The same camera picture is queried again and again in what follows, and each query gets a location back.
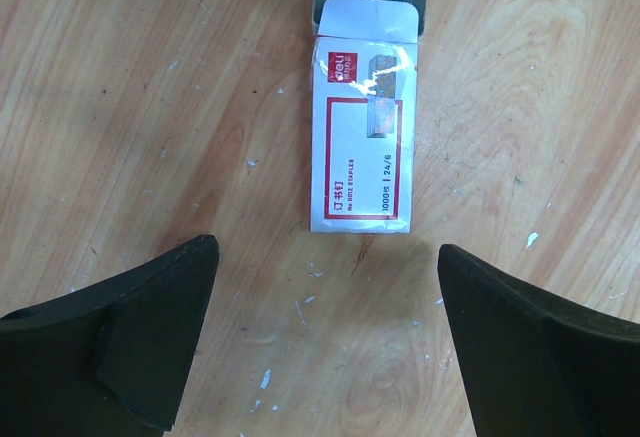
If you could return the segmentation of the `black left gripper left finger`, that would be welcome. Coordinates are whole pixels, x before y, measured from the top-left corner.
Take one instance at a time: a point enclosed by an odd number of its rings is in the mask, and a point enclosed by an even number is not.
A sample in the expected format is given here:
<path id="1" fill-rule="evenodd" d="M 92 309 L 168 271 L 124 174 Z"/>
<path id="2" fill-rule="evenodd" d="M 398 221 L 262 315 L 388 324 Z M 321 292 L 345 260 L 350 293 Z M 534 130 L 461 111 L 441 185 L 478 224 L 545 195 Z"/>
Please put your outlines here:
<path id="1" fill-rule="evenodd" d="M 175 424 L 219 263 L 201 235 L 1 319 L 5 436 L 161 436 Z"/>

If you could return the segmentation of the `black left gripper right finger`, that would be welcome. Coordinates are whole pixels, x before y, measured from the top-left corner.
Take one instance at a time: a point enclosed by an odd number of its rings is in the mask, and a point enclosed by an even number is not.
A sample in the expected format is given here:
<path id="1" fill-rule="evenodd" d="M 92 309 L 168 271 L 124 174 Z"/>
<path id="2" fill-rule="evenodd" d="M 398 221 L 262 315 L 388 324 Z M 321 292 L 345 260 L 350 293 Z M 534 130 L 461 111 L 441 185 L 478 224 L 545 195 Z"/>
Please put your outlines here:
<path id="1" fill-rule="evenodd" d="M 638 324 L 452 244 L 438 278 L 477 435 L 638 435 Z"/>

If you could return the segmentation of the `red white staple box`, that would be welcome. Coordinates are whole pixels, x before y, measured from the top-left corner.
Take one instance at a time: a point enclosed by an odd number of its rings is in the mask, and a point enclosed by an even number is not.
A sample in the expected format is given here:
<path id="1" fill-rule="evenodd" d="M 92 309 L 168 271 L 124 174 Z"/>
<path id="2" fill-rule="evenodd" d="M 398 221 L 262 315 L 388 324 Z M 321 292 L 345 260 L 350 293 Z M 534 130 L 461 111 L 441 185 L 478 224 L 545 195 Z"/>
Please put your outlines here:
<path id="1" fill-rule="evenodd" d="M 409 232 L 416 60 L 414 44 L 317 39 L 311 231 Z"/>

